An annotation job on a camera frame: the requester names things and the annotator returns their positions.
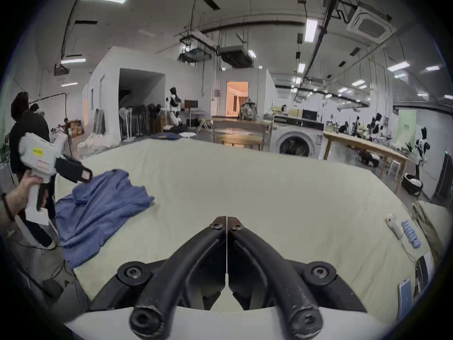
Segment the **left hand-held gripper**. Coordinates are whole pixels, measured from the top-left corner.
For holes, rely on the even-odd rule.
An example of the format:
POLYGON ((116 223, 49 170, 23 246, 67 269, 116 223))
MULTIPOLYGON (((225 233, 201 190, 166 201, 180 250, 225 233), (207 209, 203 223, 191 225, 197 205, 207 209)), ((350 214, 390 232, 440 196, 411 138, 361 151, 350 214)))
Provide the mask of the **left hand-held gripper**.
MULTIPOLYGON (((63 149, 67 139, 66 134, 58 133, 55 141, 51 143, 34 133, 25 133, 20 139, 19 153, 22 163, 31 170, 31 176, 42 179, 42 184, 48 184, 56 174, 73 183, 91 182, 93 172, 88 167, 73 157, 64 156, 63 149)), ((43 193, 40 184, 30 188, 25 216, 31 223, 48 226, 48 211, 42 207, 43 193)))

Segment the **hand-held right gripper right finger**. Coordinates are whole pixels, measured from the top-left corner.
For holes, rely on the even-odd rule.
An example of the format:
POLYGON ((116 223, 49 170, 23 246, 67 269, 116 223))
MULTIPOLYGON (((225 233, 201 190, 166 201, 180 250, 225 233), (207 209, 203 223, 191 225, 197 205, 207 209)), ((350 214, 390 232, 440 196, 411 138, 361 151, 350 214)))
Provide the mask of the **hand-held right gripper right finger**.
POLYGON ((287 260, 236 217, 227 218, 227 262, 229 286, 242 308, 276 307, 290 339, 320 334, 326 322, 320 307, 367 313, 332 264, 287 260))

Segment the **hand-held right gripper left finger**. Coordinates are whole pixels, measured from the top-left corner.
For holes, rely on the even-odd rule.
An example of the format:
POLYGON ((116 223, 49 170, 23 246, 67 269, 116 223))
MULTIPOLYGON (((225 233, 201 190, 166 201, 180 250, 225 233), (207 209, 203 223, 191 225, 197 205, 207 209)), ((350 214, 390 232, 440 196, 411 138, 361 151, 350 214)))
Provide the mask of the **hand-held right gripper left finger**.
POLYGON ((227 218, 217 217, 168 259, 126 262, 92 300, 89 312, 132 307, 128 324, 142 339, 166 339, 178 305, 209 310, 225 286, 227 218))

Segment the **person's left hand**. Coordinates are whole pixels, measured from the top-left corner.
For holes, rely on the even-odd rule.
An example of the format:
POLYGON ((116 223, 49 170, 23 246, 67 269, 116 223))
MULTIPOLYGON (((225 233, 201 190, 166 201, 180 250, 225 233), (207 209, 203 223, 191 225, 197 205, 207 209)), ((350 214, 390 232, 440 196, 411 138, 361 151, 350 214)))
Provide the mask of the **person's left hand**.
POLYGON ((9 221, 13 222, 15 216, 21 210, 25 209, 28 203, 30 190, 34 187, 39 189, 41 184, 42 178, 31 174, 31 170, 27 170, 15 189, 6 194, 2 194, 1 217, 8 218, 9 221))

